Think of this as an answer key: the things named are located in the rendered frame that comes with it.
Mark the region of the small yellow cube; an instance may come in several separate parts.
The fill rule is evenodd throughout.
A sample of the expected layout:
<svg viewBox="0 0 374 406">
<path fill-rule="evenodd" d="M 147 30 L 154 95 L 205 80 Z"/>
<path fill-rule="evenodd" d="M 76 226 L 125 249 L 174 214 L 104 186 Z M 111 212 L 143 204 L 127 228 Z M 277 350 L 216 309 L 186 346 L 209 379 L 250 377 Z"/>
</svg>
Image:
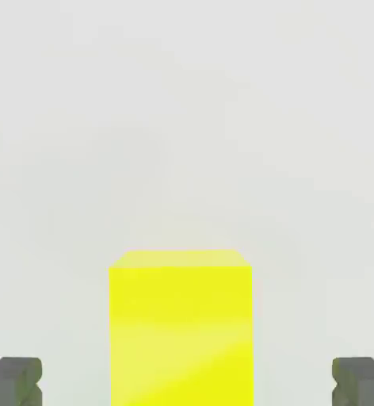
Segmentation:
<svg viewBox="0 0 374 406">
<path fill-rule="evenodd" d="M 254 406 L 252 268 L 234 250 L 109 268 L 110 406 Z"/>
</svg>

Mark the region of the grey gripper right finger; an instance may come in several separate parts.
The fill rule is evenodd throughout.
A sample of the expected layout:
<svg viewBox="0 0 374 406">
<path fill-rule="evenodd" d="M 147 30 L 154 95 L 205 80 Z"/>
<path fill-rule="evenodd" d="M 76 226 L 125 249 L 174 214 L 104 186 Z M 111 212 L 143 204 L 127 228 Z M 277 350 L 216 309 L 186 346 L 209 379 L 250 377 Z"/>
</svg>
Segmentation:
<svg viewBox="0 0 374 406">
<path fill-rule="evenodd" d="M 374 406 L 374 358 L 335 358 L 332 406 Z"/>
</svg>

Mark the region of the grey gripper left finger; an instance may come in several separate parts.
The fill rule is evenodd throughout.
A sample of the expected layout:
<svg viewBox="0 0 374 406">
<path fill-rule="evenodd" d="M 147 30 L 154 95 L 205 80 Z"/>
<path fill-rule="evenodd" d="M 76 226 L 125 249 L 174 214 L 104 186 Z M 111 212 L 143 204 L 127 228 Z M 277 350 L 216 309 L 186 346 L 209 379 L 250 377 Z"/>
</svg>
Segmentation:
<svg viewBox="0 0 374 406">
<path fill-rule="evenodd" d="M 0 358 L 0 406 L 43 406 L 39 358 Z"/>
</svg>

